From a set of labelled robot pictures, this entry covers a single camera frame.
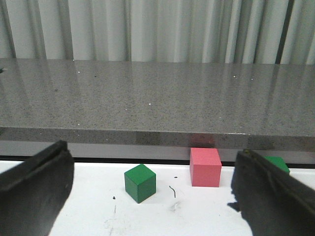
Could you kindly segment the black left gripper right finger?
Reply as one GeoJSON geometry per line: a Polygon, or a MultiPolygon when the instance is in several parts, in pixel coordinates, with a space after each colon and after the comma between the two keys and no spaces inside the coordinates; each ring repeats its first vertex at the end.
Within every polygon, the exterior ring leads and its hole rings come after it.
{"type": "Polygon", "coordinates": [[[254,236],[315,234],[315,191],[253,150],[237,153],[231,189],[254,236]]]}

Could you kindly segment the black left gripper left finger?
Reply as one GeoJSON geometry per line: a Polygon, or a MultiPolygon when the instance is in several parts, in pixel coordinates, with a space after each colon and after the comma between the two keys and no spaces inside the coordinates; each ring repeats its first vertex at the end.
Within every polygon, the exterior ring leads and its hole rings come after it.
{"type": "Polygon", "coordinates": [[[69,197],[74,160],[58,141],[0,175],[0,234],[47,236],[69,197]]]}

